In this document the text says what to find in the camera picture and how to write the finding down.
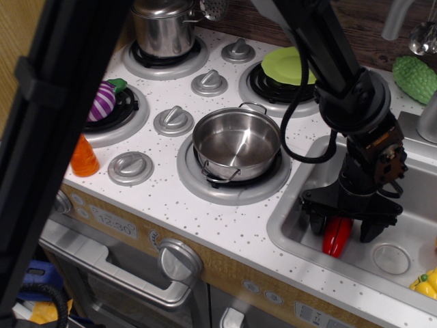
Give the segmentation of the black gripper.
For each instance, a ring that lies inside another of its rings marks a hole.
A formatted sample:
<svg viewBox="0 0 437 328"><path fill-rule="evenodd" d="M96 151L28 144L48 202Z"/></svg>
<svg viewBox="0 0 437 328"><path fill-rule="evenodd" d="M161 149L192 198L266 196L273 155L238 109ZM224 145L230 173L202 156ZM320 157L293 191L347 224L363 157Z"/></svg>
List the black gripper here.
<svg viewBox="0 0 437 328"><path fill-rule="evenodd" d="M302 192L302 210L316 235L324 233L328 218L361 220L361 243L372 242L385 228L395 225L403 212L399 204L378 193L370 175L349 154L332 184Z"/></svg>

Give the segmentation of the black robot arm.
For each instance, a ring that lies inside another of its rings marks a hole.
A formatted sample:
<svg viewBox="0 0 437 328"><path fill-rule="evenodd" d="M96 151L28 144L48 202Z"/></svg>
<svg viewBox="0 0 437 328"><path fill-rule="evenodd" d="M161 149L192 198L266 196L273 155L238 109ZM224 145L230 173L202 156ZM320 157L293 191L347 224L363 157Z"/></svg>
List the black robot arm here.
<svg viewBox="0 0 437 328"><path fill-rule="evenodd" d="M338 178L327 187L303 193L303 208L313 232L319 234L336 216L361 221L360 240L368 243L393 226L402 208L397 180L407 170L403 133L390 110L385 80L362 67L328 1L255 1L257 11L277 23L298 49L302 94L310 74L316 77L315 100L330 127L325 153L293 154L307 164L329 161L336 138L347 139Z"/></svg>

